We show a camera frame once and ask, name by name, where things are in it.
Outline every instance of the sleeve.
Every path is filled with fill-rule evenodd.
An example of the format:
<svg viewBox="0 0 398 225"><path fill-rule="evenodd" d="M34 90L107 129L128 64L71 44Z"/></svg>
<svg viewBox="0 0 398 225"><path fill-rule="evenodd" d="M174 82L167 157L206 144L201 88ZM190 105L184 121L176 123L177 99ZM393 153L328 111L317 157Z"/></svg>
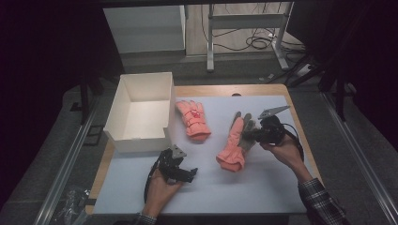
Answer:
<svg viewBox="0 0 398 225"><path fill-rule="evenodd" d="M154 225L155 223L156 219L154 217L149 217L141 213L134 214L132 220L133 225Z"/></svg>
<svg viewBox="0 0 398 225"><path fill-rule="evenodd" d="M299 184L298 193L313 224L349 224L343 207L331 198L317 178Z"/></svg>

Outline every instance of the white table surface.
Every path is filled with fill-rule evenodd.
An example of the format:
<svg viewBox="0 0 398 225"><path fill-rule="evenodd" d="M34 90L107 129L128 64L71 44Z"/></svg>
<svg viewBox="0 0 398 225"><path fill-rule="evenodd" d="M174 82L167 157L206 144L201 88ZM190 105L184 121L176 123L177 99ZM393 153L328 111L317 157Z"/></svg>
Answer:
<svg viewBox="0 0 398 225"><path fill-rule="evenodd" d="M216 156L223 150L235 112L256 117L264 110L286 105L283 96L178 97L202 102L212 134L205 142L191 142L176 110L176 145L187 153L183 170L199 168L165 206L163 214L294 214L305 213L293 172L258 143L246 156L245 168L228 172ZM282 123L295 126L289 110L277 114ZM144 188L160 152L120 154L115 150L97 198L94 214L133 214L144 206ZM313 169L305 157L310 173Z"/></svg>

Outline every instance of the white box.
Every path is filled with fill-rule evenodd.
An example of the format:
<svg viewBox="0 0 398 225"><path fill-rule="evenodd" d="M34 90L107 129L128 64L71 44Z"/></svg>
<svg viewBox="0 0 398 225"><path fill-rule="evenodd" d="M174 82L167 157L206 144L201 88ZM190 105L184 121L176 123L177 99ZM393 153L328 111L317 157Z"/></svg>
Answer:
<svg viewBox="0 0 398 225"><path fill-rule="evenodd" d="M174 142L171 72L124 74L103 131L122 153L162 151Z"/></svg>

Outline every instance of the human hand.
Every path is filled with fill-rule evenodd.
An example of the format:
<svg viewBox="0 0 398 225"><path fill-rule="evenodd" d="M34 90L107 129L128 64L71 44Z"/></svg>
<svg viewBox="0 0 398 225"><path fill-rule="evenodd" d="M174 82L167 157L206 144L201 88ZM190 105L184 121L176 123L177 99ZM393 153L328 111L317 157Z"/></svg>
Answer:
<svg viewBox="0 0 398 225"><path fill-rule="evenodd" d="M271 152L281 163L288 166L295 173L300 183L313 179L301 159L295 141L288 135L284 135L282 142L278 145L261 142L260 146Z"/></svg>
<svg viewBox="0 0 398 225"><path fill-rule="evenodd" d="M173 185L167 184L161 175L161 171L156 169L151 177L147 199L142 213L156 218L183 184L184 183L181 181L177 181Z"/></svg>

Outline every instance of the metal frame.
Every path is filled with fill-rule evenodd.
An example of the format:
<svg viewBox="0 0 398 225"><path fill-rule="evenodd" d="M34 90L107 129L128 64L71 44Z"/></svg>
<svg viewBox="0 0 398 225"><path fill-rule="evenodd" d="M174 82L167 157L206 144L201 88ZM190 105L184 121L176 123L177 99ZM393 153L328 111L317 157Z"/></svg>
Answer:
<svg viewBox="0 0 398 225"><path fill-rule="evenodd" d="M36 217L34 223L35 225L46 225L50 223L55 207L58 204L65 184L69 179L69 175L76 161L76 158L80 153L80 149L82 148L82 145L84 143L84 138L87 135L90 125L97 112L99 103L100 97L94 96L90 107L90 114L88 115L85 123L80 126L79 132L77 133L76 138L73 141L73 144L70 147L68 154L66 155L65 160L62 163L61 168L58 171L58 174L56 175L52 186L50 187L47 197L44 200L44 203L41 206L40 210L38 211L38 216Z"/></svg>
<svg viewBox="0 0 398 225"><path fill-rule="evenodd" d="M337 112L334 111L335 105L331 96L326 93L321 93L321 96L325 100L337 128L340 130L345 142L347 143L353 158L357 161L360 171L374 193L381 209L389 220L389 223L394 225L398 224L398 209L387 188L378 178L371 163L364 155L362 148L352 134L348 124L340 118Z"/></svg>
<svg viewBox="0 0 398 225"><path fill-rule="evenodd" d="M288 2L284 14L215 16L213 15L213 5L208 5L207 71L214 71L213 30L251 28L280 28L276 41L272 41L272 48L278 58L282 70L288 70L289 66L282 54L281 43L292 6L293 2Z"/></svg>

